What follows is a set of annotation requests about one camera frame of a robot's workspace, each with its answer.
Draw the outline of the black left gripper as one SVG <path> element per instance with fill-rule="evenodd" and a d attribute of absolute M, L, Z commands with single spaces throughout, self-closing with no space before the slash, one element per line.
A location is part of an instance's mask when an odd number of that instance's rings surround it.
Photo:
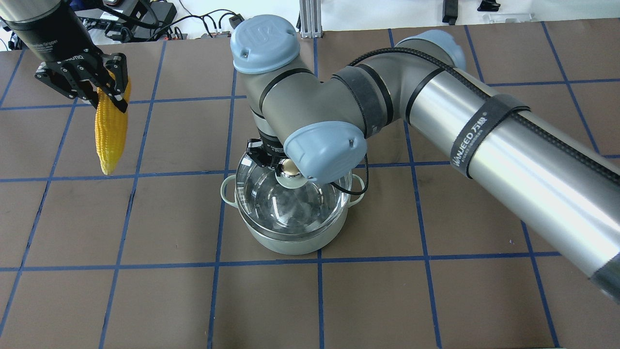
<path fill-rule="evenodd" d="M 100 88 L 115 108 L 127 111 L 126 55 L 104 54 L 95 46 L 68 2 L 11 2 L 10 30 L 41 60 L 38 81 L 93 108 Z"/>

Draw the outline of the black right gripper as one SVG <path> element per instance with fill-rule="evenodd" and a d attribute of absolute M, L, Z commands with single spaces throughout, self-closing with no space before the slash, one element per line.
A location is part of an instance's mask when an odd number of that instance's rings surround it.
<path fill-rule="evenodd" d="M 259 167 L 277 168 L 286 159 L 283 144 L 273 135 L 258 130 L 259 138 L 248 139 L 246 155 Z"/>

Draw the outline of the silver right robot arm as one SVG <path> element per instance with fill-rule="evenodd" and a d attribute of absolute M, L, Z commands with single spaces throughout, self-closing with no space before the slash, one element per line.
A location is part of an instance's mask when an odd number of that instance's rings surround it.
<path fill-rule="evenodd" d="M 272 156 L 330 184 L 366 155 L 366 140 L 403 119 L 604 294 L 619 300 L 619 169 L 527 104 L 465 71 L 463 50 L 431 30 L 375 49 L 320 82 L 295 28 L 264 14 L 235 27 L 234 67 Z"/>

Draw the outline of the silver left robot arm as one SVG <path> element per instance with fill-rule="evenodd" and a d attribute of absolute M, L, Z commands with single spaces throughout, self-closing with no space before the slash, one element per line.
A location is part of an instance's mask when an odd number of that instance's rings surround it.
<path fill-rule="evenodd" d="M 41 60 L 35 78 L 69 99 L 120 112 L 130 101 L 126 56 L 97 47 L 66 0 L 3 0 L 1 19 Z"/>

